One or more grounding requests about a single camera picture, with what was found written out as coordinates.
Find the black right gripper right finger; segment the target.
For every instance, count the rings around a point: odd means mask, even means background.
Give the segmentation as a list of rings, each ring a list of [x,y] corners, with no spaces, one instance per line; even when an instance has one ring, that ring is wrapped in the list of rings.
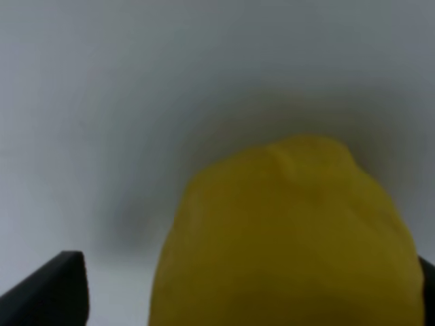
[[[419,262],[424,276],[425,326],[435,326],[435,267],[422,257],[419,257]]]

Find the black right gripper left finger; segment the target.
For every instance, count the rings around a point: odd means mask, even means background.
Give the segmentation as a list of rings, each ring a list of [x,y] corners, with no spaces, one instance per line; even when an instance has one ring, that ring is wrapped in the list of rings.
[[[62,251],[1,296],[2,325],[85,326],[90,315],[81,251]]]

